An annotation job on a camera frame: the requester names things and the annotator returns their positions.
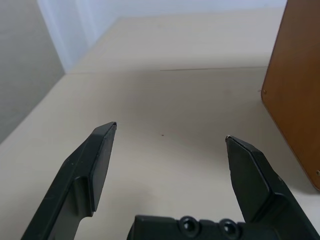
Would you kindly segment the brown wooden cabinet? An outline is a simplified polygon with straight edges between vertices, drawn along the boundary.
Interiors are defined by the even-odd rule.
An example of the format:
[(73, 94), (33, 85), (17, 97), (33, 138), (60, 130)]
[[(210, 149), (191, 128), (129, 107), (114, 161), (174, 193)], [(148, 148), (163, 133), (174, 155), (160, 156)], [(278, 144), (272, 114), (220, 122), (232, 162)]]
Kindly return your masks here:
[(261, 100), (320, 191), (320, 0), (287, 0)]

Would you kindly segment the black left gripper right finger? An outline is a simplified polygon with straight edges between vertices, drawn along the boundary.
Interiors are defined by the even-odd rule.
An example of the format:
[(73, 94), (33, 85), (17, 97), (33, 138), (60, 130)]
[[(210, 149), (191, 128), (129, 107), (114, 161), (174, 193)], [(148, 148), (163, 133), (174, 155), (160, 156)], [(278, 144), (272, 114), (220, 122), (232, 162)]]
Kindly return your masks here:
[(246, 223), (269, 227), (279, 240), (318, 240), (318, 233), (296, 198), (253, 145), (225, 138), (230, 178)]

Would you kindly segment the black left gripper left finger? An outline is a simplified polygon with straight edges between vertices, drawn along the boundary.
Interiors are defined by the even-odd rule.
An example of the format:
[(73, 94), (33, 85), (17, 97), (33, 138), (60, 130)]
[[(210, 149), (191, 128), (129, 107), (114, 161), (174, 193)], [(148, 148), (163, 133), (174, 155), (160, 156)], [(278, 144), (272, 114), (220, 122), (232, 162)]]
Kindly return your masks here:
[(105, 184), (116, 122), (96, 127), (62, 163), (21, 240), (74, 240), (92, 217)]

